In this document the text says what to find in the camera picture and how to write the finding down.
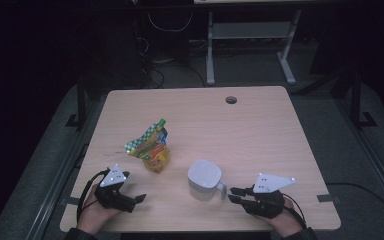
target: white cup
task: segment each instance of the white cup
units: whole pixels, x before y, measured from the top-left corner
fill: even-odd
[[[226,197],[227,187],[221,181],[221,170],[210,161],[195,161],[188,170],[188,180],[190,194],[200,201],[209,201],[217,189],[221,191],[222,200]]]

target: metal frame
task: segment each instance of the metal frame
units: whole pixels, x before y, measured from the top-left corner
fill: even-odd
[[[93,130],[96,125],[96,118],[99,117],[100,111],[98,110],[98,102],[91,102],[88,110],[91,115],[89,118],[85,118],[83,128],[81,131],[76,131],[70,149],[68,150],[63,164],[61,164],[52,184],[47,186],[48,193],[42,202],[36,218],[31,225],[29,232],[25,239],[35,240],[42,239],[45,234],[46,225],[52,216],[52,212],[58,202],[59,195],[66,184],[66,179],[70,176],[71,169],[75,167],[76,160],[79,153],[83,151],[84,143],[88,143],[93,135]]]
[[[361,129],[356,128],[355,122],[348,117],[349,109],[347,107],[346,102],[344,100],[338,100],[336,103],[341,114],[344,116],[344,119],[346,120],[349,129],[360,143],[361,148],[366,152],[368,161],[372,165],[375,175],[379,180],[382,189],[384,190],[384,165],[382,164],[382,159],[380,159],[379,156],[376,154],[375,150],[372,148],[364,132],[361,131]]]
[[[213,39],[238,38],[285,38],[286,45],[283,51],[278,52],[278,60],[285,74],[288,84],[296,83],[295,77],[289,67],[287,57],[292,45],[301,9],[295,11],[291,22],[261,22],[261,23],[214,23],[213,13],[208,15],[208,49],[207,49],[207,85],[215,85],[213,65]]]

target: snack bag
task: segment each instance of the snack bag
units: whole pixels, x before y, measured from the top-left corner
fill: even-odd
[[[165,123],[166,121],[161,119],[158,124],[152,124],[142,137],[124,146],[129,156],[142,159],[145,167],[156,173],[160,173],[168,162]]]

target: tabletop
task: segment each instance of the tabletop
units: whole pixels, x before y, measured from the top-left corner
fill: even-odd
[[[229,104],[226,98],[237,102]],[[124,145],[153,123],[167,122],[170,160],[161,173],[128,156]],[[130,176],[120,189],[126,196],[147,194],[132,213],[112,219],[104,231],[194,232],[262,231],[265,223],[219,193],[201,202],[189,193],[187,172],[197,159],[217,164],[230,187],[251,187],[258,173],[294,177],[281,191],[292,196],[313,229],[340,226],[305,133],[283,87],[227,87],[112,91],[105,102],[84,158],[72,198],[80,198],[97,172],[119,164]],[[60,227],[76,225],[76,206],[68,204]]]

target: sleeve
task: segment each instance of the sleeve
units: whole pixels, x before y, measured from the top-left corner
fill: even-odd
[[[64,240],[98,240],[93,235],[90,235],[87,232],[83,232],[77,228],[70,228],[67,235],[65,235]]]
[[[307,228],[301,232],[297,232],[289,237],[283,238],[284,240],[317,240],[316,234],[313,229]]]

